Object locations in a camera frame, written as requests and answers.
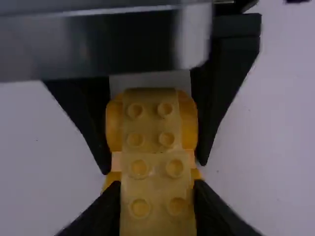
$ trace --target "yellow plastic brick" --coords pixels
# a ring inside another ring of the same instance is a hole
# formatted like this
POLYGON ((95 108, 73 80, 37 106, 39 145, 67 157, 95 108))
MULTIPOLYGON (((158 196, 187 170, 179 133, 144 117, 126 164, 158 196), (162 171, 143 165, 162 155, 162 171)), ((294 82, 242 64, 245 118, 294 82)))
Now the yellow plastic brick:
MULTIPOLYGON (((198 141, 198 117, 197 108, 191 97, 185 92, 177 91, 178 105, 180 111, 182 147, 184 149, 195 149, 198 141)), ((161 104, 157 107, 159 116, 166 116, 170 111, 168 104, 161 104)), ((119 94, 110 101, 106 108, 106 140, 111 152, 122 150, 123 136, 123 94, 119 94)))
POLYGON ((121 236, 195 236, 191 157, 174 89, 123 95, 121 236))
POLYGON ((122 155, 121 236, 195 236, 189 155, 122 155))
POLYGON ((182 149, 181 117, 174 89, 129 89, 123 95, 123 151, 182 149))

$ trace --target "black plastic piece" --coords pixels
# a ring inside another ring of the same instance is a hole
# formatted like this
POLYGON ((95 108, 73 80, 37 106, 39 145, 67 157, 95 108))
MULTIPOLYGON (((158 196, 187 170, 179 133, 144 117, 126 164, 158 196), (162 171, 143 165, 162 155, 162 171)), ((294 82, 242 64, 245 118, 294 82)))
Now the black plastic piece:
POLYGON ((194 183, 197 236, 261 236, 242 220, 206 182, 194 183))
POLYGON ((302 3, 302 2, 308 2, 311 0, 286 0, 286 3, 302 3))
POLYGON ((113 182, 75 221, 56 236, 119 236, 119 181, 113 182))
POLYGON ((231 3, 215 4, 215 15, 242 14, 258 3, 259 0, 234 0, 231 3))
POLYGON ((85 138, 104 175, 111 169, 111 153, 105 137, 105 109, 110 100, 108 77, 44 81, 85 138))
POLYGON ((252 67, 260 46, 261 15, 214 19, 209 60, 191 71, 191 93, 198 108, 195 156, 207 164, 219 125, 252 67))

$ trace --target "yellow toy piece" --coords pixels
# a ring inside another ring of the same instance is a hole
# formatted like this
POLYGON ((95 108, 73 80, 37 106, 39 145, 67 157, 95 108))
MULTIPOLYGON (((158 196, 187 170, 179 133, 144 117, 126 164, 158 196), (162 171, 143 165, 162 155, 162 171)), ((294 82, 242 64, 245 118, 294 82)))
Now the yellow toy piece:
MULTIPOLYGON (((194 150, 198 141, 197 107, 185 92, 176 91, 182 132, 183 149, 194 150)), ((123 141, 123 95, 119 94, 107 104, 105 134, 111 152, 122 151, 123 141)))
POLYGON ((171 88, 129 89, 106 108, 112 172, 121 185, 121 236, 195 236, 194 101, 171 88))

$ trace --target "lego stud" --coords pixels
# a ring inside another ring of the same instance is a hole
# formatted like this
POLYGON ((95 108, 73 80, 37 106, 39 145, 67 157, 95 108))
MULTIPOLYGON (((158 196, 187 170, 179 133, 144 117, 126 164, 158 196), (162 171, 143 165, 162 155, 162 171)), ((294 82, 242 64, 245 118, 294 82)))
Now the lego stud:
POLYGON ((173 198, 167 205, 167 211, 172 216, 180 215, 186 206, 186 201, 183 198, 173 198))
POLYGON ((131 147, 140 147, 144 143, 144 137, 139 133, 131 133, 127 136, 127 144, 131 147))
POLYGON ((173 112, 173 105, 170 103, 162 102, 157 106, 157 113, 162 118, 166 118, 173 112))
POLYGON ((174 145, 175 136, 173 133, 170 132, 162 132, 158 137, 158 141, 163 146, 170 148, 174 145))
POLYGON ((144 109, 143 109, 142 105, 133 103, 133 104, 128 106, 128 108, 127 108, 127 115, 131 119, 137 119, 137 118, 142 116, 143 110, 144 109))
POLYGON ((172 159, 166 164, 166 172, 172 178, 179 178, 184 172, 184 164, 180 159, 172 159))
POLYGON ((148 164, 142 159, 135 160, 130 165, 131 176, 136 179, 145 178, 148 175, 148 171, 148 164))
POLYGON ((151 206, 147 200, 138 198, 129 205, 130 214, 137 219, 146 218, 151 211, 151 206))

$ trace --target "white background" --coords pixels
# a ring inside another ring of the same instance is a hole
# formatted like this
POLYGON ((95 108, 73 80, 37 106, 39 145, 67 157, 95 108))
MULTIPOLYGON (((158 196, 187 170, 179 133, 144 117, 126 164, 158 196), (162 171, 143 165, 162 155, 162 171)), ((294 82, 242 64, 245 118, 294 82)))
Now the white background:
MULTIPOLYGON (((263 15, 261 53, 202 173, 263 234, 312 235, 315 1, 260 0, 250 12, 263 15)), ((111 88, 157 81, 145 77, 111 78, 111 88)), ((187 73, 163 77, 189 90, 187 73)), ((82 135, 40 82, 0 84, 0 235, 55 234, 99 196, 103 181, 82 135)))

